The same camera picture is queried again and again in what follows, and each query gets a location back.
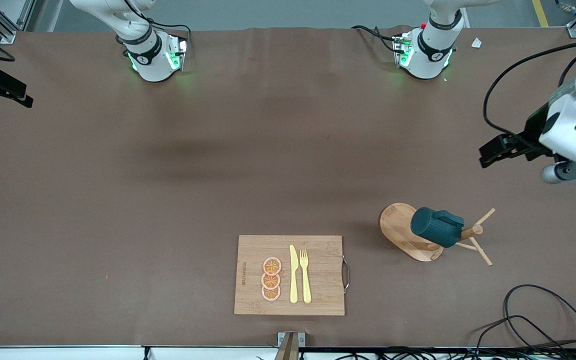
mug handle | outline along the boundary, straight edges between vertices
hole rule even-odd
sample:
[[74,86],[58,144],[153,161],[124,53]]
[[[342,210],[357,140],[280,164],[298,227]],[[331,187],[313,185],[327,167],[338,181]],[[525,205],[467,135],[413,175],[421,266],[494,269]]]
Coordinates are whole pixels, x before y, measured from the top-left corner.
[[455,214],[451,214],[446,210],[439,210],[434,214],[432,214],[432,217],[439,221],[443,221],[444,223],[450,224],[452,226],[457,226],[458,228],[464,227],[464,219]]

round wooden board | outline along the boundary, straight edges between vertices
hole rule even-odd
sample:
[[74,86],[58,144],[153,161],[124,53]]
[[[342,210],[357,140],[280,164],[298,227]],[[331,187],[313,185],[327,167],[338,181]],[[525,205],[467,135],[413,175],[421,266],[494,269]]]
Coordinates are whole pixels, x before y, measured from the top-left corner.
[[379,217],[381,232],[397,248],[419,262],[432,262],[441,255],[444,248],[412,233],[410,221],[416,209],[403,202],[386,207]]

cutting board handle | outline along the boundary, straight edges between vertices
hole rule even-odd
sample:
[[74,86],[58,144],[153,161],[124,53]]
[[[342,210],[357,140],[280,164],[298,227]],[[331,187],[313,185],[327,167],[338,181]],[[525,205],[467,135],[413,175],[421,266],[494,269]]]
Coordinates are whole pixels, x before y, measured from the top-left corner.
[[[345,255],[341,255],[341,260],[343,260],[343,264],[345,265],[345,285],[343,286],[343,293],[345,294],[348,291],[348,287],[350,286],[350,265],[348,264],[348,260],[346,260],[346,256]],[[343,274],[344,272],[341,271],[341,281],[343,283],[344,281],[344,277]]]

gray floor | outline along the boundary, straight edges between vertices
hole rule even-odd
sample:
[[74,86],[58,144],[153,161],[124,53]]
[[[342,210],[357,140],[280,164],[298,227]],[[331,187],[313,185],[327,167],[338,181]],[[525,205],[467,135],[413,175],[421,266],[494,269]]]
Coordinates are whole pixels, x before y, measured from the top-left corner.
[[[59,0],[45,0],[46,6]],[[541,0],[551,26],[562,26],[571,16],[554,0]],[[64,0],[56,21],[50,11],[39,22],[52,21],[56,32],[107,32],[101,21]],[[159,23],[183,23],[193,30],[242,30],[247,28],[309,27],[349,28],[353,25],[390,28],[418,26],[428,19],[422,0],[159,0],[146,13]],[[539,27],[531,0],[503,0],[498,4],[468,9],[472,27]]]

yellow line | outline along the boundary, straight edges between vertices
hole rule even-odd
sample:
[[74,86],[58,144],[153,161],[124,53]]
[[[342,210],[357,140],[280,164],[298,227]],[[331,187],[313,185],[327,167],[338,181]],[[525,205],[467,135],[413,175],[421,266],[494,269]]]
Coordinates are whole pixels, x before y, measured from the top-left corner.
[[541,27],[548,27],[548,19],[546,19],[546,13],[542,7],[541,0],[532,0],[532,7],[534,7],[534,12],[537,13],[537,20],[539,20],[539,25]]

